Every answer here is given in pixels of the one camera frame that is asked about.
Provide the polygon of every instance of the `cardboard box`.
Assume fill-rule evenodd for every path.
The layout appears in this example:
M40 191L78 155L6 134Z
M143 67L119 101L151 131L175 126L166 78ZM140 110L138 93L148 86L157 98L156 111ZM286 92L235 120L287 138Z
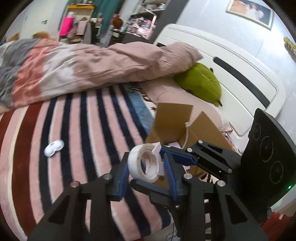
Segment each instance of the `cardboard box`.
M187 104L158 103L154 124L145 143L160 142L162 145L167 145L177 141L180 146L183 146L186 138L185 123L190 119L192 108L192 105ZM185 147L194 145L198 140L232 150L222 133L204 112L190 125ZM206 174L204 170L196 166L191 167L187 172L196 177ZM159 178L155 184L168 188L165 177Z

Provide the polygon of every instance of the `pink bag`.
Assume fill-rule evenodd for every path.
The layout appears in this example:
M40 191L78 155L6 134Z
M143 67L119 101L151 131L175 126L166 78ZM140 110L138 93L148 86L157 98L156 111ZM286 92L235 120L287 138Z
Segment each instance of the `pink bag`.
M64 18L64 21L61 25L59 31L60 36L66 36L67 33L71 30L75 18Z

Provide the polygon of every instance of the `white headboard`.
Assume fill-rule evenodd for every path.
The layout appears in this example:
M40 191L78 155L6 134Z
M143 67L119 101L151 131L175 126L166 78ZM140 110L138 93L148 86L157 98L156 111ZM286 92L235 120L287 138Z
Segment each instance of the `white headboard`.
M231 138L243 151L248 143L255 110L260 108L276 117L285 103L284 85L248 52L198 29L169 24L154 44L169 45L176 41L197 48L204 57L199 62L213 68L222 87L220 100L223 106L219 109L234 130Z

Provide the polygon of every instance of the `cardboard flap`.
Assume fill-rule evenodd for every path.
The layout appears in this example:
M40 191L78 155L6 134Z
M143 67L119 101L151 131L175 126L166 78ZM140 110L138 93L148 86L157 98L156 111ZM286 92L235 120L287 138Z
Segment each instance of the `cardboard flap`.
M184 142L186 140L186 132L183 133L183 135L181 136L181 138L178 140L180 146L184 145ZM196 134L194 133L194 131L190 130L188 131L188 140L187 143L185 145L185 148L192 146L196 143L196 141L198 140L198 137L196 136Z
M160 142L162 145L164 144L157 134L157 132L152 128L148 136L146 137L145 143L155 143Z
M178 140L186 131L185 123L189 121L193 106L188 104L158 103L151 135L146 141L154 139L167 144Z
M190 125L189 130L194 132L196 137L200 140L221 146L228 150L233 150L215 124L204 112Z
M189 121L193 106L189 104L158 103L153 127L155 129L181 126Z

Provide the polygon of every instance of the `stuffed animal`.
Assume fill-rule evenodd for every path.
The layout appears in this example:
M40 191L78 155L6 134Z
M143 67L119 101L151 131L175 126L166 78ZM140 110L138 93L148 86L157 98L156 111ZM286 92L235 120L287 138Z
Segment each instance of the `stuffed animal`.
M14 40L19 40L20 39L20 33L16 33L14 35L12 35L11 37L9 37L6 42L10 42L10 41L14 41Z
M220 102L222 89L212 70L203 65L196 63L186 72L174 76L178 85L195 95L196 97L213 103L215 106L222 106Z
M123 21L119 18L119 14L114 14L110 23L113 25L113 29L120 29L123 25Z
M45 31L40 31L40 32L37 32L35 34L32 35L32 38L33 39L52 39L52 40L56 40L55 38L51 37L48 32L45 32ZM11 37L9 37L7 39L6 42L10 42L10 41L14 41L14 40L19 40L20 39L20 33L16 33L14 35L12 35Z

